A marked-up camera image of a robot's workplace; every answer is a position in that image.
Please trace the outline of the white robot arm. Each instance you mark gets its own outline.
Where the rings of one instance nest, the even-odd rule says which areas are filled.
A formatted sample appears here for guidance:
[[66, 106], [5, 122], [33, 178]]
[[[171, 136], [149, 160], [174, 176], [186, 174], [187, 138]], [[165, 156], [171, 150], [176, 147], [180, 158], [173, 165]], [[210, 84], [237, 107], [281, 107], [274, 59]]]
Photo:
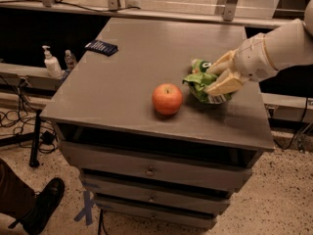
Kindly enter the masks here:
[[268, 33], [258, 33], [215, 61], [206, 72], [218, 78], [204, 91], [210, 96], [228, 94], [240, 90], [249, 80], [260, 82], [287, 68], [312, 64], [313, 0], [310, 0], [304, 21], [295, 19]]

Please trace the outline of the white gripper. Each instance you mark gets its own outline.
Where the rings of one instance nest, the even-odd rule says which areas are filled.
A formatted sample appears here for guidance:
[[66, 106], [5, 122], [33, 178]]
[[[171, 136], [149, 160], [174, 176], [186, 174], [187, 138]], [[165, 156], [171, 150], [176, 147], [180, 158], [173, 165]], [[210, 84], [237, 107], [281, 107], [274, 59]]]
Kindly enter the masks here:
[[277, 75], [278, 70], [266, 49], [265, 34], [258, 33], [245, 40], [238, 49], [228, 51], [207, 70], [219, 75], [204, 92], [219, 96], [240, 90], [247, 81], [263, 81]]

